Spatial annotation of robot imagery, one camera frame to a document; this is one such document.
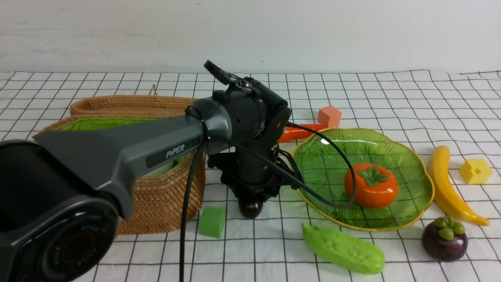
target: white wall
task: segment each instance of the white wall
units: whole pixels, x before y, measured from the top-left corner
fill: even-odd
[[[501,68],[499,0],[0,0],[0,71]]]

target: toy vegetable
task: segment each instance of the toy vegetable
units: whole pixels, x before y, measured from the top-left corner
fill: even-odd
[[[367,208],[384,208],[391,204],[398,193],[398,182],[391,171],[374,164],[356,164],[353,166],[357,185],[355,202]],[[345,190],[353,195],[353,177],[348,170],[345,175]]]
[[[383,251],[373,243],[336,229],[303,223],[303,238],[318,257],[362,274],[378,274],[385,265]]]
[[[452,216],[439,217],[428,224],[421,242],[433,259],[443,262],[459,260],[468,248],[464,226]]]
[[[300,124],[302,127],[306,127],[315,131],[319,131],[322,129],[325,129],[326,127],[323,125],[319,124]],[[303,138],[308,138],[312,135],[313,133],[306,131],[304,129],[299,129],[295,127],[287,127],[285,129],[284,134],[279,139],[279,143],[285,143],[297,139],[303,139]]]

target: mangosteen stem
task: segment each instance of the mangosteen stem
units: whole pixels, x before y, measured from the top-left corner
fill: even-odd
[[[439,228],[438,234],[445,240],[454,239],[455,234],[464,234],[464,225],[461,222],[457,222],[452,216],[442,216],[435,219],[435,226]]]

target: toy carrot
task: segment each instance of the toy carrot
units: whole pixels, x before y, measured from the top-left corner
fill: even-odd
[[[302,127],[306,127],[315,131],[319,131],[322,129],[325,129],[326,127],[323,125],[319,124],[300,124]],[[313,133],[306,131],[304,129],[299,129],[295,127],[287,127],[285,129],[284,134],[280,137],[279,143],[285,143],[297,139],[303,139],[303,138],[308,138],[312,135]]]

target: woven basket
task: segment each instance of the woven basket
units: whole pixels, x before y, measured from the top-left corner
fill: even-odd
[[[107,96],[88,98],[72,105],[72,116],[42,130],[61,130],[75,121],[88,117],[160,118],[184,114],[194,99],[149,96]],[[134,184],[133,214],[128,221],[120,220],[118,234],[168,233],[181,227],[181,212],[189,166],[194,153],[160,176],[138,179]],[[205,189],[205,161],[197,163],[188,205],[188,219],[201,210]]]
[[[112,95],[80,100],[70,106],[70,115],[168,117],[184,114],[184,110],[195,100],[194,98],[159,96],[156,86],[153,85],[148,95]]]

